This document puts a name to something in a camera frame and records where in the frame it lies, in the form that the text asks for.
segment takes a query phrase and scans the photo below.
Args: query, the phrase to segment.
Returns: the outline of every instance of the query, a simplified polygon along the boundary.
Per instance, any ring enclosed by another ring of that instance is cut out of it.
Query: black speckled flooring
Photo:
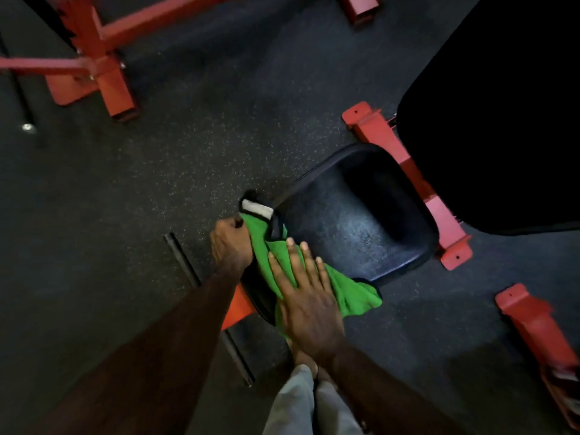
[[[111,20],[152,1],[98,6]],[[476,1],[384,0],[355,32],[336,0],[234,0],[124,49],[141,106],[127,124],[98,95],[60,108],[29,77],[40,135],[27,137],[0,76],[0,433],[22,433],[183,296],[163,233],[206,277],[208,232],[241,192],[274,196],[351,143],[340,114],[356,102],[394,113]],[[2,1],[0,29],[14,55],[69,55],[20,0]],[[578,348],[580,232],[467,230],[469,263],[433,261],[384,287],[381,308],[346,321],[349,339],[473,433],[566,433],[493,295],[526,283]],[[190,434],[260,433],[289,372],[259,318],[233,333],[257,384],[245,388],[220,347]]]

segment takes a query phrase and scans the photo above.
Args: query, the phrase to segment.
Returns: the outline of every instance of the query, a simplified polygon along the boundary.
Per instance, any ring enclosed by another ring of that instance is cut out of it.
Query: metal bolt
[[[22,131],[27,134],[36,134],[36,126],[33,124],[24,124],[22,125]]]

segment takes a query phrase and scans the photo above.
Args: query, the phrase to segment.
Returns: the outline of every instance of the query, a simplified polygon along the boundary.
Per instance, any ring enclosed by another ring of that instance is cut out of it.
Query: gray pants
[[[320,382],[314,392],[310,369],[299,365],[276,395],[263,435],[312,435],[314,412],[321,435],[363,433],[334,387]]]

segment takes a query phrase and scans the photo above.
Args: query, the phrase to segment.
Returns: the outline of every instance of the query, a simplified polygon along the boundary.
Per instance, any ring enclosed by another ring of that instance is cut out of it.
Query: hand
[[[316,262],[306,242],[301,243],[304,268],[292,238],[286,240],[292,272],[298,287],[295,289],[276,257],[268,259],[283,300],[279,300],[286,334],[316,363],[325,366],[345,345],[344,324],[332,292],[330,279],[320,257]]]
[[[212,241],[212,254],[217,265],[233,260],[245,269],[253,259],[250,232],[246,224],[234,217],[219,220],[209,234]]]

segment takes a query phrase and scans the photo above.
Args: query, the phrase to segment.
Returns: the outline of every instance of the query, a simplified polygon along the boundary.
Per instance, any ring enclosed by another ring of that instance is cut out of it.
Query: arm
[[[252,261],[247,227],[218,221],[216,272],[72,388],[35,433],[180,434],[204,385],[221,323]]]
[[[413,389],[376,365],[344,337],[342,316],[322,259],[314,261],[301,244],[304,266],[291,238],[287,241],[295,289],[270,254],[270,266],[283,300],[286,333],[302,351],[328,371],[368,427],[380,434],[460,434],[453,421]]]

